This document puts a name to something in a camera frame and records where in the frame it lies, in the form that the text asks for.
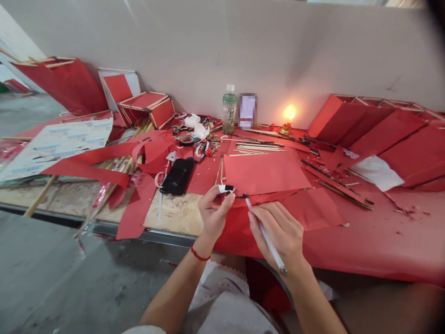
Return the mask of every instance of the person's right hand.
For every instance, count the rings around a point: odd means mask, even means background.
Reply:
[[[303,226],[279,202],[254,206],[250,209],[250,229],[258,248],[267,263],[274,268],[283,279],[298,279],[303,272],[310,270],[309,263],[303,256]],[[278,251],[287,269],[287,276],[283,276],[273,259],[259,224],[263,224],[270,240]]]

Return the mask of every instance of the black smartphone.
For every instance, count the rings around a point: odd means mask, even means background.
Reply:
[[[161,193],[172,195],[184,195],[189,183],[191,173],[195,167],[195,159],[176,159],[172,168],[165,177]]]

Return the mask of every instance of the candle flame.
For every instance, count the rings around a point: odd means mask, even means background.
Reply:
[[[289,104],[286,109],[284,110],[284,116],[286,118],[289,118],[289,122],[292,121],[292,119],[295,117],[296,115],[296,110],[295,107],[292,104]]]

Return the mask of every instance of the hand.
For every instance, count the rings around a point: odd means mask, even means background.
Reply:
[[[303,256],[303,226],[289,213],[279,202],[267,203],[254,206],[248,213],[250,230],[255,241],[266,259],[267,263],[274,268],[280,276],[286,280],[298,279],[303,272],[310,269],[309,263]],[[287,276],[283,276],[273,259],[271,252],[264,239],[259,224],[270,237],[273,245],[278,251],[287,269]]]
[[[229,212],[235,200],[235,193],[226,196],[224,200],[223,198],[224,195],[219,193],[218,185],[216,185],[213,186],[198,203],[199,211],[204,221],[202,234],[210,237],[214,242],[216,242],[223,232],[227,212]]]

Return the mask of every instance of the plastic bottle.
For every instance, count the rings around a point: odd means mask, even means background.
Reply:
[[[227,93],[222,98],[222,131],[232,134],[235,130],[236,101],[237,97],[233,93],[235,85],[227,85]]]

